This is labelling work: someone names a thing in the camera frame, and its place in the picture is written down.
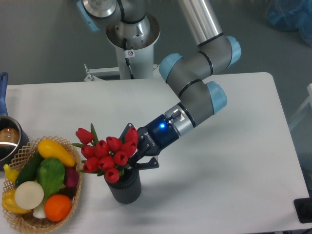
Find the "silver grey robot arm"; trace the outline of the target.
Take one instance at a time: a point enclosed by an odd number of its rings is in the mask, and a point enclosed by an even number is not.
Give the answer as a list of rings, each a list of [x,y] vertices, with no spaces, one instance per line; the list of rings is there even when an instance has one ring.
[[[227,96],[215,82],[204,79],[239,60],[241,47],[225,36],[207,0],[181,0],[179,6],[197,43],[190,58],[170,54],[159,65],[159,73],[179,98],[179,103],[138,129],[137,152],[127,167],[138,170],[159,166],[159,153],[180,137],[215,115],[227,104]]]

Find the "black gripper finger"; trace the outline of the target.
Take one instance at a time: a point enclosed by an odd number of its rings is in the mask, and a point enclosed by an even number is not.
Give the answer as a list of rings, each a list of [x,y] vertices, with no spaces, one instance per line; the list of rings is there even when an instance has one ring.
[[[126,140],[125,140],[125,137],[126,137],[126,134],[128,132],[129,129],[132,129],[134,128],[135,130],[137,129],[132,123],[128,123],[126,125],[126,127],[124,128],[124,130],[122,131],[120,137],[119,137],[119,140],[122,142],[122,143],[125,143]]]
[[[153,156],[148,162],[144,163],[138,163],[140,159],[142,159],[144,156],[140,154],[139,152],[136,152],[133,156],[131,156],[128,159],[127,164],[125,165],[125,168],[135,169],[135,170],[148,170],[148,169],[156,169],[159,168],[159,162],[157,159],[157,156]]]

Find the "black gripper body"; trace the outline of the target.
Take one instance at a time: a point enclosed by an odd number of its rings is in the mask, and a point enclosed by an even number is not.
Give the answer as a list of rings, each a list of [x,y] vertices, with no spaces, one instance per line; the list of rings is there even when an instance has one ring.
[[[138,128],[138,151],[142,156],[157,156],[173,142],[179,135],[168,118],[162,114],[147,125]]]

